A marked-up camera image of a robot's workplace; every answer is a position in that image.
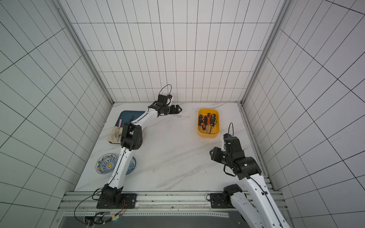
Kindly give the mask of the small clear screwdriver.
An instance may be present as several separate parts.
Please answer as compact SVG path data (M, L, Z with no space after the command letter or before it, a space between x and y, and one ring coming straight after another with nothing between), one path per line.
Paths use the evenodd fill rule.
M183 116L180 114L173 114L174 117L181 117L181 118L190 118L189 116Z

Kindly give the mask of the green black screwdriver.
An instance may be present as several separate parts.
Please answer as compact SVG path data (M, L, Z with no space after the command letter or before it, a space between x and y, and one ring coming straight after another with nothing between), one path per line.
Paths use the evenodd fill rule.
M199 126L200 126L200 127L202 127L202 125L201 125L201 124L202 124L202 122L204 121L204 117L203 117L203 115L200 115L200 116L199 116L198 121L199 121Z

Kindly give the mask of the long brown black screwdriver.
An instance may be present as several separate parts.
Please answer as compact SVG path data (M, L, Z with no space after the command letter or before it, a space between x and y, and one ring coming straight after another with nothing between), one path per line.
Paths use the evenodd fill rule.
M210 116L210 131L209 131L209 134L211 134L212 132L212 129L215 127L216 125L216 122L217 122L217 118L216 118L216 114L212 114Z

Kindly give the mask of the small orange black screwdriver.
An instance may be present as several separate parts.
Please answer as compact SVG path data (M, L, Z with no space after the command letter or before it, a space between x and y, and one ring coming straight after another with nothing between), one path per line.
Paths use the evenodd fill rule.
M212 119L212 114L208 113L206 118L205 118L205 123L206 123L206 127L208 128L209 126L211 126L211 119Z

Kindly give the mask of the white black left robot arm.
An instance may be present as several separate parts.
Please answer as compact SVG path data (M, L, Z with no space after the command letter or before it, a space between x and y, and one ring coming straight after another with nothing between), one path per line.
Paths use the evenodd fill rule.
M118 209L121 206L134 207L132 203L127 204L132 198L122 193L129 164L134 152L142 146L143 130L148 123L160 116L179 114L182 111L179 105L173 105L172 102L173 96L171 94L159 94L158 99L149 105L147 111L140 117L131 122L124 122L122 131L118 131L117 137L121 144L119 156L105 155L100 158L96 165L98 172L101 171L103 174L112 172L107 184L101 189L97 204L98 209Z

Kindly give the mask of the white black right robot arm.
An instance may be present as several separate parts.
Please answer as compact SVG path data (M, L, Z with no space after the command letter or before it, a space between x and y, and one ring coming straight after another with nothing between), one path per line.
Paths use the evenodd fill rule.
M290 225L273 199L257 162L244 151L227 152L218 147L210 151L211 159L229 167L239 183L223 188L217 203L235 208L251 228L289 228Z

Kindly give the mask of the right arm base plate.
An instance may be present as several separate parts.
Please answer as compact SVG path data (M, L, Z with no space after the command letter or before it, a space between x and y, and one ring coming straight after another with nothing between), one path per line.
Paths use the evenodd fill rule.
M211 193L207 196L212 209L232 209L234 208L226 193Z

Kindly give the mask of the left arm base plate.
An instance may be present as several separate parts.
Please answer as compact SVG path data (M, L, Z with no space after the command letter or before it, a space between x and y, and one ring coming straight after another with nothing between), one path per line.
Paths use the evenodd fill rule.
M114 196L108 196L102 193L97 203L97 209L134 209L136 206L137 194L135 193L117 193Z

